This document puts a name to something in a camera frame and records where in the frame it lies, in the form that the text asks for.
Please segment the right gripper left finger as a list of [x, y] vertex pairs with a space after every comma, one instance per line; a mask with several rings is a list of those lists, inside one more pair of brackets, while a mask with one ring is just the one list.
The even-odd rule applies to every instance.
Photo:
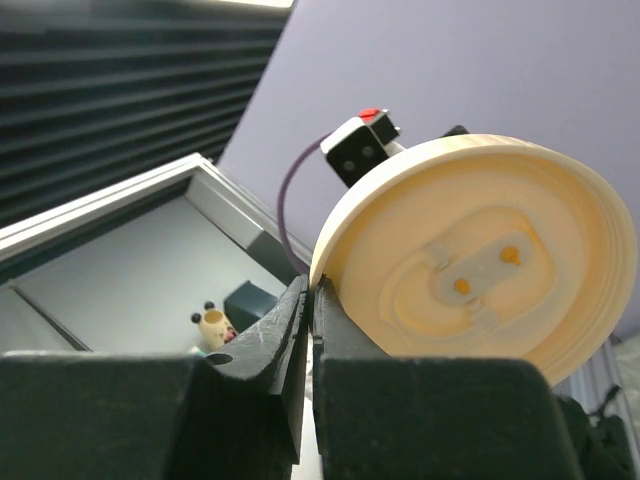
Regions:
[[308, 281], [206, 355], [1, 358], [5, 479], [287, 479], [300, 459]]

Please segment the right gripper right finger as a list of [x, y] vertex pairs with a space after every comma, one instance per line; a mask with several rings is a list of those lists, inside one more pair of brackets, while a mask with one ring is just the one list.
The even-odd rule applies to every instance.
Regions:
[[551, 389], [522, 360], [394, 358], [314, 294], [314, 415], [327, 479], [579, 479]]

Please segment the cream round lid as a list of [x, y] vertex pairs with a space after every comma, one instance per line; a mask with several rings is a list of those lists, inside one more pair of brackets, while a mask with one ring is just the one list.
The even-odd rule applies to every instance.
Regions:
[[310, 287], [393, 357], [523, 359], [578, 370], [631, 299], [632, 217], [595, 171], [523, 140], [467, 134], [402, 150], [357, 181], [317, 238]]

